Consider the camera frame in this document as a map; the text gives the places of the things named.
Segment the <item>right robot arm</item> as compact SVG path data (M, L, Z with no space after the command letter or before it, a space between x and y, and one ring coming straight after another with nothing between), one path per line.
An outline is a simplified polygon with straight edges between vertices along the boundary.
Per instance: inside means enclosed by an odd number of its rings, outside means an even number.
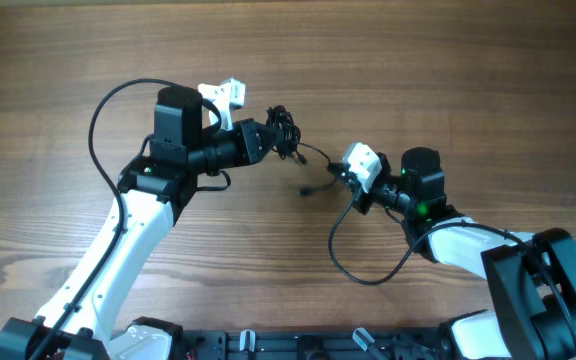
M487 226L447 201L438 151L416 147L393 174L387 157L352 144L328 171L352 193L350 208L384 208L408 253L486 280L493 310L444 325L454 359L576 359L576 241L564 229L538 233Z

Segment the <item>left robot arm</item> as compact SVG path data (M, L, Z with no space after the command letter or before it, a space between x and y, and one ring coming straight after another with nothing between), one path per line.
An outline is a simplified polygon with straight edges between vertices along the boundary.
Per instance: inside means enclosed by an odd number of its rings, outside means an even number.
M114 202L75 270L30 321L11 318L0 359L189 359L183 328L142 317L113 329L146 260L170 233L199 176L260 162L281 132L252 119L233 121L246 86L236 79L188 88L162 81L154 129L138 154L107 183Z

